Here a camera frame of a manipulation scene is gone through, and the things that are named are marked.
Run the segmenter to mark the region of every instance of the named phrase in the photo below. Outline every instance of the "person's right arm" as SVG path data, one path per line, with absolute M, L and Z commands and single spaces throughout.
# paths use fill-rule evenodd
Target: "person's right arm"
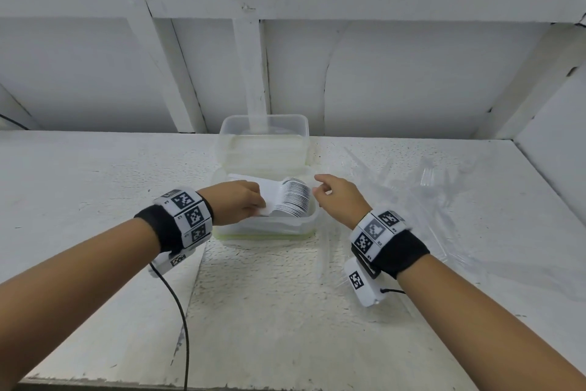
M 315 179 L 323 183 L 313 190 L 320 206 L 349 228 L 372 209 L 349 181 Z M 433 256 L 423 255 L 397 281 L 480 390 L 586 390 L 580 371 Z

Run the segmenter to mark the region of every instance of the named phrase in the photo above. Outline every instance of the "white wooden beam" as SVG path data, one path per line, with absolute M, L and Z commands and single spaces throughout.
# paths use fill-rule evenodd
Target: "white wooden beam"
M 552 25 L 472 137 L 513 139 L 584 61 L 586 28 Z
M 234 19 L 233 24 L 248 114 L 267 115 L 271 112 L 271 105 L 264 46 L 264 24 L 258 19 Z
M 124 0 L 0 0 L 0 17 L 126 17 Z
M 568 22 L 586 0 L 147 0 L 154 17 Z
M 0 113 L 11 120 L 21 123 L 31 130 L 42 129 L 36 120 L 21 106 L 16 99 L 0 85 Z M 0 130 L 20 130 L 20 127 L 0 118 Z
M 147 73 L 161 90 L 179 132 L 206 132 L 189 71 L 171 19 L 155 20 L 145 0 L 126 0 L 127 20 L 143 51 L 150 57 Z

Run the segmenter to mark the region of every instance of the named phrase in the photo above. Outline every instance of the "transparent box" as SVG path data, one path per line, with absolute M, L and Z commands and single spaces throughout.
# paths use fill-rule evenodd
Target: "transparent box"
M 317 186 L 315 171 L 306 165 L 308 150 L 309 125 L 303 115 L 227 117 L 215 146 L 222 167 L 213 174 L 212 183 L 238 173 L 277 181 L 294 176 L 309 187 Z M 307 217 L 251 217 L 215 226 L 213 234 L 219 240 L 305 239 L 315 231 L 319 213 L 312 196 Z

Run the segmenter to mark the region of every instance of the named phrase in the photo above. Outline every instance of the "white tabletop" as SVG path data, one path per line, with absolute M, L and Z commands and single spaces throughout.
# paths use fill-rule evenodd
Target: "white tabletop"
M 205 186 L 218 167 L 214 139 L 0 132 L 0 281 L 128 219 L 161 192 Z M 448 213 L 461 243 L 500 276 L 467 276 L 586 372 L 586 303 L 559 291 L 576 285 L 586 229 L 513 143 L 319 137 L 310 163 L 347 172 L 344 147 L 375 170 L 393 158 L 399 178 L 422 156 L 454 168 L 490 154 Z M 212 239 L 201 265 L 203 250 L 168 274 L 189 303 L 190 387 L 475 389 L 407 300 L 364 310 L 351 291 L 318 280 L 318 246 L 317 238 L 252 247 Z M 331 278 L 348 251 L 336 244 L 332 252 Z M 143 271 L 29 380 L 180 385 L 180 328 L 170 294 Z

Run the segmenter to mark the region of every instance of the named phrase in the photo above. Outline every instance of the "container lid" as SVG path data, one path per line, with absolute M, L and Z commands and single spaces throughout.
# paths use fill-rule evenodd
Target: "container lid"
M 309 150 L 303 115 L 233 115 L 222 123 L 215 151 L 227 172 L 237 168 L 301 167 Z

